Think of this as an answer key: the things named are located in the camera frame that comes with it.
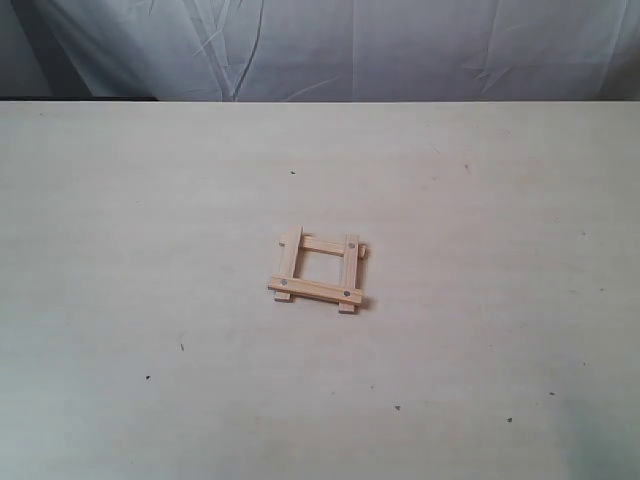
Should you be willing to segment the plain wood strip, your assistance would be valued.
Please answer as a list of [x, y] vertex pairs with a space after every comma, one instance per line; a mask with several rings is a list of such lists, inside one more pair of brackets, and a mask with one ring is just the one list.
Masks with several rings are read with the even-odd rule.
[[300, 243], [303, 235], [303, 227], [291, 227], [285, 234], [282, 243], [282, 257], [279, 265], [276, 286], [286, 286], [288, 279], [292, 278], [297, 265]]
[[[286, 235], [282, 235], [279, 239], [279, 245], [283, 246], [286, 244]], [[301, 236], [299, 248], [303, 250], [308, 250], [316, 253], [322, 253], [327, 255], [334, 256], [343, 256], [346, 251], [346, 247], [344, 242], [334, 242], [329, 240], [322, 240], [316, 236], [303, 234]], [[365, 244], [358, 244], [358, 256], [360, 259], [364, 259], [367, 253], [367, 246]]]

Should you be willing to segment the wood strip with magnets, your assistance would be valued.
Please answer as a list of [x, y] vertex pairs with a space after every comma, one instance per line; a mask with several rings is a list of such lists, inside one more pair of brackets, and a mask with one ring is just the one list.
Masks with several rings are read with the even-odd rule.
[[356, 305], [349, 303], [356, 288], [356, 279], [359, 260], [359, 237], [354, 234], [347, 234], [344, 243], [344, 254], [342, 261], [340, 285], [343, 289], [342, 302], [339, 303], [338, 310], [341, 314], [353, 314]]
[[273, 291], [289, 293], [291, 295], [326, 300], [333, 303], [360, 305], [363, 294], [355, 288], [341, 287], [322, 282], [273, 275], [268, 282], [268, 288]]

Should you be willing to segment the white backdrop cloth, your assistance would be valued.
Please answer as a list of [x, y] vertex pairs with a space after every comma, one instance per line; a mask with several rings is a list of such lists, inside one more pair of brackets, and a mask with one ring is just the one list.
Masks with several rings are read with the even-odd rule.
[[5, 1], [5, 98], [635, 100], [635, 1]]

